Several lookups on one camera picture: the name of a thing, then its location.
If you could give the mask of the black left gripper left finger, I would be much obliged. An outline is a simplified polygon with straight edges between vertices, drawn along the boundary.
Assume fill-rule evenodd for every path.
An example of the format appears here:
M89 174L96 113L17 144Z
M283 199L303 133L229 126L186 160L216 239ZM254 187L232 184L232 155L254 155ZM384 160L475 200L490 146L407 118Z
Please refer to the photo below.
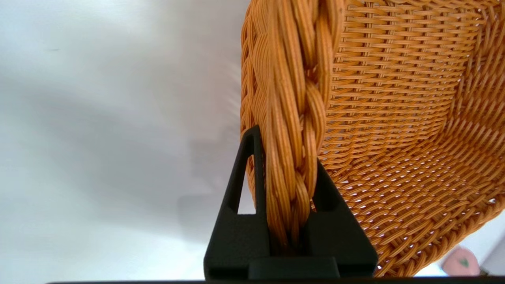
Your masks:
M256 185L256 212L239 214L248 158L253 157ZM258 264L271 255L263 181L263 144L259 126L247 130L241 140L221 207L204 255L207 281L258 280Z

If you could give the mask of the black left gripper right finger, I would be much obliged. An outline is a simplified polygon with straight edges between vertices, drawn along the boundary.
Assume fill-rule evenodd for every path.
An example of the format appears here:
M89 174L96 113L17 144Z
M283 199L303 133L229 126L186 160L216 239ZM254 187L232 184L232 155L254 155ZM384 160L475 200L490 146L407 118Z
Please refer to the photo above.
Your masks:
M342 278L373 277L378 254L320 161L312 202L305 224L308 255L333 257Z

